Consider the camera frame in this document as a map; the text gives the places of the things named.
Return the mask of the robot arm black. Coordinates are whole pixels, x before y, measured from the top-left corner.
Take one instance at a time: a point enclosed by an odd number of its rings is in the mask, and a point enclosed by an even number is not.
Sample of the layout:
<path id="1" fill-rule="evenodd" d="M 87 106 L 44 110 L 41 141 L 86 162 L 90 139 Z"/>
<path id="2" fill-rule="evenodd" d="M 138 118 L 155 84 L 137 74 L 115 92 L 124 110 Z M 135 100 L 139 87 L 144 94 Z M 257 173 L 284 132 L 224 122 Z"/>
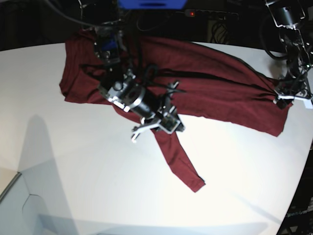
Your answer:
<path id="1" fill-rule="evenodd" d="M 306 109 L 313 108 L 313 92 L 308 79 L 313 69 L 313 36 L 307 33 L 303 37 L 306 13 L 298 0 L 266 0 L 268 15 L 260 24 L 259 36 L 263 49 L 274 60 L 286 62 L 286 73 L 278 77 L 275 86 L 274 103 L 284 109 L 294 100 L 302 101 Z M 279 29 L 279 41 L 285 49 L 285 55 L 272 54 L 263 39 L 266 21 L 272 20 Z"/>
<path id="2" fill-rule="evenodd" d="M 154 82 L 160 70 L 156 64 L 143 67 L 140 45 L 137 46 L 138 63 L 134 64 L 129 45 L 123 42 L 124 27 L 121 23 L 125 14 L 117 3 L 112 5 L 117 13 L 114 20 L 101 24 L 87 23 L 66 15 L 54 0 L 48 0 L 47 4 L 68 20 L 94 27 L 93 53 L 101 60 L 98 68 L 105 70 L 106 76 L 93 75 L 88 71 L 97 68 L 95 65 L 82 64 L 81 68 L 86 75 L 99 81 L 97 88 L 105 100 L 140 118 L 140 125 L 132 130 L 132 142 L 136 142 L 137 137 L 147 130 L 163 131 L 168 135 L 184 131 L 177 109 L 171 103 L 172 94 L 181 91 L 177 88 L 179 82 L 167 85 Z"/>

